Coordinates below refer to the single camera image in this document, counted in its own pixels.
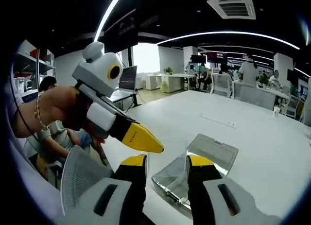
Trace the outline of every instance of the ceiling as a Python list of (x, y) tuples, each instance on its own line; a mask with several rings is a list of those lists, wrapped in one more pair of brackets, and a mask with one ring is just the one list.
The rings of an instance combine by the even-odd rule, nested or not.
[[(93, 41), (104, 11), (111, 1), (18, 0), (13, 9), (18, 14), (16, 18), (19, 19), (20, 34), (36, 47), (50, 49), (57, 57), (83, 49)], [(311, 60), (308, 62), (311, 51), (310, 46), (306, 47), (307, 27), (304, 26), (304, 23), (310, 25), (311, 22), (310, 12), (307, 12), (308, 1), (252, 1), (256, 20), (222, 19), (207, 4), (207, 0), (120, 0), (108, 18), (103, 29), (104, 35), (99, 41), (108, 41), (107, 36), (118, 38), (118, 32), (128, 24), (126, 20), (129, 18), (135, 25), (135, 31), (140, 33), (137, 39), (140, 42), (158, 43), (202, 32), (252, 32), (282, 39), (301, 49), (296, 50), (263, 37), (232, 34), (194, 36), (161, 46), (201, 46), (206, 50), (252, 52), (267, 58), (273, 58), (276, 52), (280, 52), (293, 57), (297, 68), (311, 74)], [(120, 20), (129, 12), (132, 13)]]

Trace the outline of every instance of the air vent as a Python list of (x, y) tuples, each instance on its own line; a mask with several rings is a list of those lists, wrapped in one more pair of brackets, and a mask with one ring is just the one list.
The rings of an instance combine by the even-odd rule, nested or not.
[(223, 19), (256, 19), (252, 0), (208, 0), (207, 3)]

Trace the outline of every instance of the robotic arm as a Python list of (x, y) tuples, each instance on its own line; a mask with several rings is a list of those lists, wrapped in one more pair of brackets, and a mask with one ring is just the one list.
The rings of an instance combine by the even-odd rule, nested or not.
[(83, 51), (83, 58), (72, 76), (80, 91), (78, 106), (90, 104), (86, 119), (95, 136), (108, 135), (139, 151), (161, 153), (163, 145), (140, 123), (116, 108), (108, 99), (122, 75), (123, 67), (114, 53), (102, 54), (104, 44), (93, 42)]

